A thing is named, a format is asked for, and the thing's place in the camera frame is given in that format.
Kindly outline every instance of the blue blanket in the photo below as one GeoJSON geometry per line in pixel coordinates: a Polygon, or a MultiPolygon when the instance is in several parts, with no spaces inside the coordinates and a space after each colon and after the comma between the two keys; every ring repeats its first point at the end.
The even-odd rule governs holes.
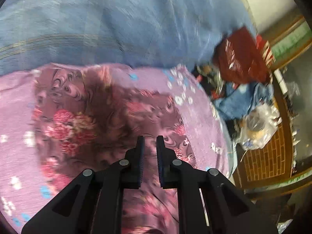
{"type": "Polygon", "coordinates": [[[241,0],[6,0],[0,75],[56,62],[189,70],[222,38],[255,29],[241,0]]]}
{"type": "Polygon", "coordinates": [[[219,115],[224,120],[241,119],[253,111],[260,103],[272,105],[274,89],[272,84],[252,82],[241,84],[236,90],[232,83],[226,83],[226,97],[213,101],[219,115]]]}

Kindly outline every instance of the pile of clothes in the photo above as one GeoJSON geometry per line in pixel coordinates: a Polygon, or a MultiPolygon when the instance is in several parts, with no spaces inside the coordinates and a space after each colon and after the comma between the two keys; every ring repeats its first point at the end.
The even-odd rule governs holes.
{"type": "Polygon", "coordinates": [[[242,27],[217,46],[212,63],[193,71],[220,117],[227,124],[237,124],[234,141],[245,150],[263,148],[281,122],[273,105],[269,67],[274,62],[269,42],[260,35],[255,41],[242,27]]]}

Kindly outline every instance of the screw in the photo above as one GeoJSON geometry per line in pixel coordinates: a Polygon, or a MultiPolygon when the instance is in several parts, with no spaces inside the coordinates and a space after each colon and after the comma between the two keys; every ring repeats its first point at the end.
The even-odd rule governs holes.
{"type": "Polygon", "coordinates": [[[173,163],[175,166],[179,166],[179,165],[182,164],[182,161],[181,161],[180,159],[174,159],[174,160],[172,161],[172,163],[173,163]]]}
{"type": "Polygon", "coordinates": [[[216,176],[219,174],[219,171],[215,168],[211,168],[211,169],[209,169],[209,173],[213,176],[216,176]]]}
{"type": "Polygon", "coordinates": [[[121,166],[126,166],[126,165],[129,164],[129,161],[128,161],[127,159],[121,159],[121,160],[119,161],[119,164],[120,164],[121,166]]]}
{"type": "Polygon", "coordinates": [[[86,177],[88,177],[88,176],[90,176],[91,174],[92,174],[92,170],[90,170],[90,169],[86,169],[86,170],[84,170],[83,171],[83,176],[86,176],[86,177]]]}

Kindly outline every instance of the bed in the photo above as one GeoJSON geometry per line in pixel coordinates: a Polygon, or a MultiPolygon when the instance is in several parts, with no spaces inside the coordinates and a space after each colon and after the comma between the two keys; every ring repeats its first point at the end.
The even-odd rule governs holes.
{"type": "Polygon", "coordinates": [[[109,71],[116,87],[145,97],[167,95],[184,125],[176,134],[192,149],[181,157],[191,155],[201,170],[233,173],[236,156],[227,128],[189,71],[209,61],[233,30],[246,25],[255,35],[241,0],[7,0],[0,21],[0,212],[6,229],[20,233],[90,166],[80,164],[51,179],[46,165],[58,163],[55,155],[42,156],[34,125],[40,113],[34,88],[47,69],[84,71],[98,64],[88,68],[109,71]]]}

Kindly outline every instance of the white flower pattern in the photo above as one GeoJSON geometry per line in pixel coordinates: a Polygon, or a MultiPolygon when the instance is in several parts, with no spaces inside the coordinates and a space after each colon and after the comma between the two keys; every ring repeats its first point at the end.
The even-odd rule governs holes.
{"type": "Polygon", "coordinates": [[[182,92],[181,97],[183,98],[183,100],[186,100],[185,92],[182,92]]]}
{"type": "Polygon", "coordinates": [[[35,147],[35,133],[33,131],[26,131],[24,134],[24,143],[27,147],[35,147]]]}
{"type": "Polygon", "coordinates": [[[7,135],[6,134],[2,134],[0,136],[0,144],[6,143],[7,142],[7,135]]]}
{"type": "Polygon", "coordinates": [[[20,179],[18,177],[16,177],[16,176],[13,176],[11,178],[11,185],[13,186],[13,188],[15,190],[21,189],[21,181],[20,181],[20,179]]]}
{"type": "Polygon", "coordinates": [[[216,145],[214,143],[211,143],[211,147],[210,147],[214,153],[220,155],[222,148],[221,147],[216,147],[216,145]]]}
{"type": "Polygon", "coordinates": [[[191,91],[195,93],[195,88],[193,86],[191,86],[191,91]]]}
{"type": "Polygon", "coordinates": [[[3,209],[4,212],[8,216],[12,216],[12,211],[16,210],[14,204],[12,201],[7,201],[4,197],[1,197],[2,203],[3,203],[3,209]]]}
{"type": "Polygon", "coordinates": [[[177,76],[177,70],[175,68],[172,68],[170,71],[172,75],[177,76]]]}
{"type": "Polygon", "coordinates": [[[182,99],[182,97],[180,97],[180,96],[175,96],[175,97],[174,97],[174,100],[175,100],[175,102],[176,102],[178,105],[182,105],[182,104],[183,104],[183,99],[182,99]]]}
{"type": "Polygon", "coordinates": [[[172,89],[172,83],[170,81],[167,82],[169,89],[172,89]]]}
{"type": "Polygon", "coordinates": [[[177,76],[178,76],[178,78],[179,78],[180,80],[183,80],[183,75],[181,74],[181,72],[178,72],[178,73],[177,73],[177,76]]]}
{"type": "Polygon", "coordinates": [[[34,75],[34,77],[39,77],[41,75],[41,70],[33,69],[31,73],[34,75]]]}

